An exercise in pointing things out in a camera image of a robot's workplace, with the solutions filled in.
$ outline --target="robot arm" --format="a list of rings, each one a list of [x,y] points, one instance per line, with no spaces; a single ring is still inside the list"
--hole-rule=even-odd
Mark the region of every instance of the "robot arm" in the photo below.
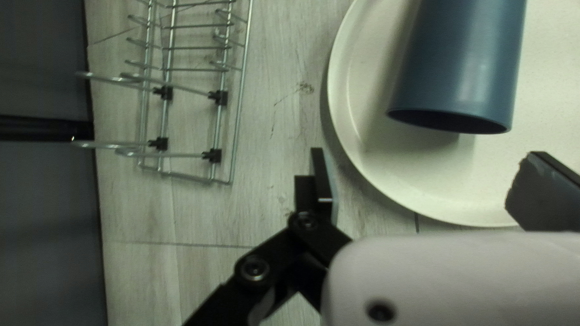
[[[298,292],[327,326],[580,324],[577,234],[486,231],[352,242],[332,223],[322,150],[311,154],[314,176],[295,177],[296,212],[288,226],[240,258],[233,276],[185,326],[257,326]],[[534,153],[522,162],[506,201],[516,219],[522,215],[513,212],[539,197],[518,188],[556,175],[543,164]],[[557,173],[557,181],[569,189],[567,173]]]

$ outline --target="wire dish rack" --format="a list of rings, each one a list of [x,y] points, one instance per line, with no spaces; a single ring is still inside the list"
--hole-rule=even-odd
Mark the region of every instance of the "wire dish rack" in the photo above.
[[[105,77],[83,71],[77,72],[77,76],[139,91],[136,140],[89,142],[73,139],[72,144],[83,148],[114,150],[118,155],[135,158],[140,168],[164,176],[230,184],[235,171],[253,0],[207,0],[193,3],[179,3],[177,0],[170,0],[170,3],[134,1],[145,5],[146,16],[129,15],[128,19],[142,26],[144,39],[128,37],[126,40],[142,49],[143,57],[142,61],[128,59],[125,63],[137,67],[139,73]],[[193,17],[194,23],[191,23],[191,19],[178,19],[178,16],[191,13],[192,8],[204,8],[201,13],[189,15],[189,18]],[[185,46],[178,41],[178,32],[184,32]],[[200,41],[192,44],[191,40],[196,37]],[[197,53],[206,61],[203,67],[198,67],[199,64],[187,66],[187,60],[185,66],[176,64],[177,57]],[[176,82],[173,75],[177,71],[188,75],[181,75],[179,82]],[[199,85],[195,82],[198,79],[206,81],[204,85],[215,85],[216,88],[205,90],[191,86]],[[153,96],[159,96],[161,101],[152,101]],[[192,150],[190,153],[170,150],[169,112],[178,96],[195,96],[196,99],[188,98],[188,106],[212,106],[213,121],[208,123],[213,126],[209,127],[212,132],[206,136],[205,143],[209,145],[206,150]],[[157,137],[148,139],[147,135],[151,133],[148,130],[151,129],[148,128],[151,125],[149,113],[153,110],[159,110],[161,118]],[[226,111],[229,111],[227,121],[224,120]],[[223,153],[222,149],[224,127],[233,130],[227,144],[227,153]],[[178,172],[168,167],[173,165],[173,161],[168,164],[171,158],[197,160],[203,166],[199,162],[193,165],[200,170],[197,174]],[[226,167],[222,164],[224,158],[228,158]]]

